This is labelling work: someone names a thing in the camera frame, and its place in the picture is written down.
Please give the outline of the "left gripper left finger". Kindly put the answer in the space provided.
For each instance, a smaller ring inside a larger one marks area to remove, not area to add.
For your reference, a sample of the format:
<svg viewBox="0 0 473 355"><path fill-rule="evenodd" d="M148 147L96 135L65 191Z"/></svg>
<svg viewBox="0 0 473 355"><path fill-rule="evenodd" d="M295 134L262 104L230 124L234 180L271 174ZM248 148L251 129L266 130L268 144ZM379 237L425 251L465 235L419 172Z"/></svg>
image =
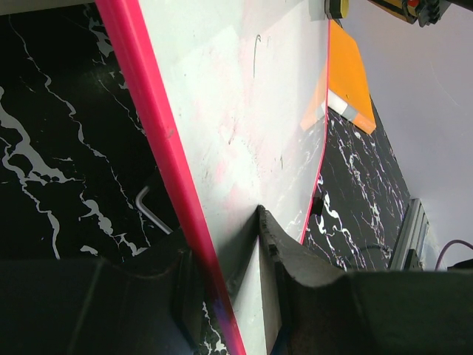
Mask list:
<svg viewBox="0 0 473 355"><path fill-rule="evenodd" d="M195 354L203 289L178 249L119 266L101 258L1 262L3 354Z"/></svg>

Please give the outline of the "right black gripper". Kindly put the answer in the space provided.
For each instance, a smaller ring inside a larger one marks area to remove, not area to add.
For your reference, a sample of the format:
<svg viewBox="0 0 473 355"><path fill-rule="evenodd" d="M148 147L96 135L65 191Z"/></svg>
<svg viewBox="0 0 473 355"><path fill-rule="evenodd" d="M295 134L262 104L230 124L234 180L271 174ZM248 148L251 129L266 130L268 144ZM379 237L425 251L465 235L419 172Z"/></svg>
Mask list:
<svg viewBox="0 0 473 355"><path fill-rule="evenodd" d="M370 3L390 15L420 27L436 24L449 7L443 0L372 0Z"/></svg>

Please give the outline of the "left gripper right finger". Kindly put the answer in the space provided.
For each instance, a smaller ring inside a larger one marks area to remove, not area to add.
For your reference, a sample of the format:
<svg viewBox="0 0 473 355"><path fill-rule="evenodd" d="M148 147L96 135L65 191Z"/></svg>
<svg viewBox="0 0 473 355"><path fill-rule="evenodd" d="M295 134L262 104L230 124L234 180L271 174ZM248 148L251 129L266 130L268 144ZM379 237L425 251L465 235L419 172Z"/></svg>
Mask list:
<svg viewBox="0 0 473 355"><path fill-rule="evenodd" d="M345 271L263 206L259 262L272 354L470 354L470 271Z"/></svg>

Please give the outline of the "yellow whiteboard eraser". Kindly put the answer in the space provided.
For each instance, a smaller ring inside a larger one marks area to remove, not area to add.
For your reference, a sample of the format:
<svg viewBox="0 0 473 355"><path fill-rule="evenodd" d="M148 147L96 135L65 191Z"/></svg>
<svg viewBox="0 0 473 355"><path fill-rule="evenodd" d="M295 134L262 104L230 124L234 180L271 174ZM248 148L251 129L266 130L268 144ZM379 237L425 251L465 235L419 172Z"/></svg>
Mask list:
<svg viewBox="0 0 473 355"><path fill-rule="evenodd" d="M346 18L349 12L349 0L325 0L324 11L329 19Z"/></svg>

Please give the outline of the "pink framed whiteboard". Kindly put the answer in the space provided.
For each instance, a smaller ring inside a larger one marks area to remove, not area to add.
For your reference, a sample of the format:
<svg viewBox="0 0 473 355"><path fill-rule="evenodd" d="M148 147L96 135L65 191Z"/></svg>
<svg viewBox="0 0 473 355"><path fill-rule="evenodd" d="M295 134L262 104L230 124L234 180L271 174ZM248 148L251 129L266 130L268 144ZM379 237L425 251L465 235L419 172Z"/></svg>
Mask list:
<svg viewBox="0 0 473 355"><path fill-rule="evenodd" d="M323 1L98 1L231 354L281 328L259 206L302 242L326 132Z"/></svg>

